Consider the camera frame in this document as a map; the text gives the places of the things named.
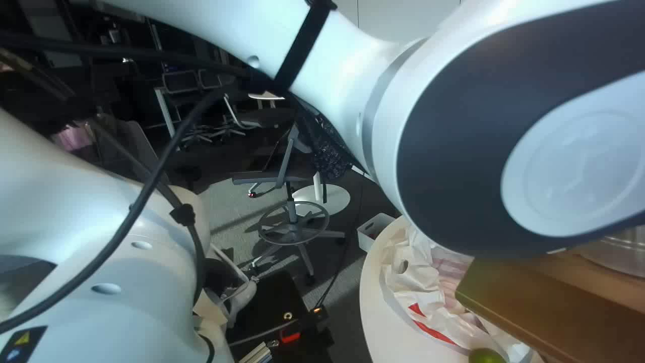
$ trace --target desk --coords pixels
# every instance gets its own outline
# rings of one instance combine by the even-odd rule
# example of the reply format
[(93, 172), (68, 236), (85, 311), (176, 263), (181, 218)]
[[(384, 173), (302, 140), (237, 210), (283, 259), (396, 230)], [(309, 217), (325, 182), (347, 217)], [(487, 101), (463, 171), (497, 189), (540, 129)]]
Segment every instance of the desk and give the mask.
[(361, 320), (374, 363), (467, 363), (458, 348), (423, 333), (406, 315), (385, 286), (381, 274), (383, 247), (399, 229), (409, 226), (399, 217), (376, 238), (361, 273)]

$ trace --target lime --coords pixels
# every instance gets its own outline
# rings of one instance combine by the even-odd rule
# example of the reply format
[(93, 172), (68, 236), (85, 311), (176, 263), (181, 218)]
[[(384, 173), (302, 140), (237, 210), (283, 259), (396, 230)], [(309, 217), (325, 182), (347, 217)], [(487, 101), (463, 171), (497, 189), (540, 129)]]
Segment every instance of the lime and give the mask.
[(506, 361), (504, 357), (492, 349), (479, 348), (470, 352), (468, 363), (506, 363)]

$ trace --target small white box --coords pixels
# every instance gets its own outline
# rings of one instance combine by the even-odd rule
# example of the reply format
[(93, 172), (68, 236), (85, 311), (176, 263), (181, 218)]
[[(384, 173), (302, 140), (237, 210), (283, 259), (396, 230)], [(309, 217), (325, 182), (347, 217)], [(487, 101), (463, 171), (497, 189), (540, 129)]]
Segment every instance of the small white box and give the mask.
[(394, 218), (385, 213), (379, 213), (367, 222), (363, 223), (363, 225), (357, 229), (359, 233), (359, 247), (363, 251), (369, 252), (376, 237), (378, 237), (385, 227), (389, 226), (392, 222), (394, 222)]

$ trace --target chair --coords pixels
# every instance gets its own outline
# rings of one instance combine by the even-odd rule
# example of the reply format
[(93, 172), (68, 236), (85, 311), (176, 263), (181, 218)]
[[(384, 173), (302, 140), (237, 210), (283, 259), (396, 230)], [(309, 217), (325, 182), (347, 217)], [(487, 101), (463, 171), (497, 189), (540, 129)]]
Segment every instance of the chair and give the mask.
[[(327, 210), (313, 202), (297, 202), (293, 199), (291, 183), (307, 182), (313, 178), (316, 170), (310, 165), (308, 158), (303, 156), (311, 153), (311, 148), (306, 146), (299, 138), (298, 128), (294, 125), (287, 135), (286, 151), (278, 168), (265, 171), (239, 172), (233, 175), (233, 184), (247, 183), (273, 183), (274, 189), (286, 186), (287, 199), (284, 205), (280, 205), (266, 212), (258, 222), (258, 235), (271, 244), (265, 252), (260, 254), (251, 262), (251, 268), (257, 270), (259, 263), (267, 256), (275, 254), (280, 248), (296, 246), (307, 267), (307, 284), (315, 282), (313, 265), (304, 246), (305, 243), (318, 237), (345, 238), (344, 232), (327, 231), (329, 225), (329, 213)], [(309, 212), (304, 216), (296, 213), (298, 205), (306, 205)], [(314, 219), (318, 219), (316, 226), (310, 225)]]

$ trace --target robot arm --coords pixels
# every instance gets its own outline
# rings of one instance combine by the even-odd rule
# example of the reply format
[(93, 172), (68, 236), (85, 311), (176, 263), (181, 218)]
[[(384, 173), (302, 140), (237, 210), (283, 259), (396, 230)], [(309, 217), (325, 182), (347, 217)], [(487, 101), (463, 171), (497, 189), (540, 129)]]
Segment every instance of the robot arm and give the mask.
[[(107, 0), (270, 77), (303, 0)], [(466, 1), (395, 44), (331, 12), (291, 91), (421, 231), (468, 254), (544, 253), (641, 223), (638, 1)]]

